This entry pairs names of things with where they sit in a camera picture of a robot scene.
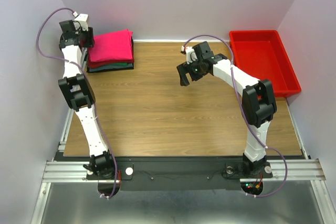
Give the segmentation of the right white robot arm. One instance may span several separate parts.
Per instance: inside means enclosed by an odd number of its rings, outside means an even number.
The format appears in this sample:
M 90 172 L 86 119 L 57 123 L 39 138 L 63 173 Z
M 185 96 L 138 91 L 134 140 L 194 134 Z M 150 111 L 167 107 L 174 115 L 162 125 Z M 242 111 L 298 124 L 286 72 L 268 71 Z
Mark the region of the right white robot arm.
M 271 81 L 243 72 L 223 54 L 214 54 L 206 41 L 193 47 L 182 46 L 181 53 L 186 56 L 177 67 L 181 86 L 211 74 L 234 89 L 248 128 L 241 170 L 248 177 L 255 176 L 266 165 L 268 128 L 277 111 Z

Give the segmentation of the pink t shirt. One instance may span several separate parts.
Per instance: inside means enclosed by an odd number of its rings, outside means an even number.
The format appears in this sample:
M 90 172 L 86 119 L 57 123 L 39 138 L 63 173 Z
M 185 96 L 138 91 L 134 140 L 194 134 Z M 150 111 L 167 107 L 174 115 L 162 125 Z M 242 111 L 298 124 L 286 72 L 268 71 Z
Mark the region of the pink t shirt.
M 95 45 L 89 49 L 89 60 L 94 63 L 134 62 L 132 35 L 133 32 L 128 29 L 95 35 Z

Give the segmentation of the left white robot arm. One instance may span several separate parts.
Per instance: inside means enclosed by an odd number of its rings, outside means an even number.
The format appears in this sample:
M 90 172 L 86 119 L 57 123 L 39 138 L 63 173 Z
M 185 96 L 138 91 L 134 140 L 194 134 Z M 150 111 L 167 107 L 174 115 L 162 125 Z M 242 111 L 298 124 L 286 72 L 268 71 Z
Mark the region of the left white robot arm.
M 88 143 L 90 159 L 84 168 L 90 175 L 116 178 L 117 165 L 103 137 L 95 108 L 96 98 L 82 69 L 85 50 L 94 46 L 93 29 L 86 18 L 80 17 L 59 24 L 62 31 L 59 48 L 65 59 L 65 70 L 58 85 L 69 108 L 78 117 Z

